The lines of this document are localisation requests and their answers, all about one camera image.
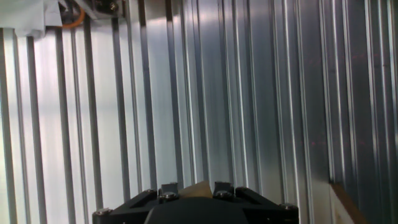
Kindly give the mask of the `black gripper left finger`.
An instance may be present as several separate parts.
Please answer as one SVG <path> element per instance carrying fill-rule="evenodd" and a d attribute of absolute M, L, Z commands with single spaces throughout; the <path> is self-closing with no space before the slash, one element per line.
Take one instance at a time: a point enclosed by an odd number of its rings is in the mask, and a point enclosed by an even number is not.
<path fill-rule="evenodd" d="M 178 183 L 162 184 L 159 189 L 145 190 L 115 209 L 101 208 L 92 214 L 93 224 L 145 223 L 149 212 L 162 204 L 178 200 Z"/>

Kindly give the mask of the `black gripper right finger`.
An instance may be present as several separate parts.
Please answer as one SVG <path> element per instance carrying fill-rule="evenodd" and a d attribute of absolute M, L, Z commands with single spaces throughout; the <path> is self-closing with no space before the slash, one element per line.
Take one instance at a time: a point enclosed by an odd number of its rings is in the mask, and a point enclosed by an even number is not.
<path fill-rule="evenodd" d="M 213 198 L 238 207 L 248 223 L 299 224 L 299 208 L 289 203 L 276 204 L 248 187 L 215 182 Z"/>

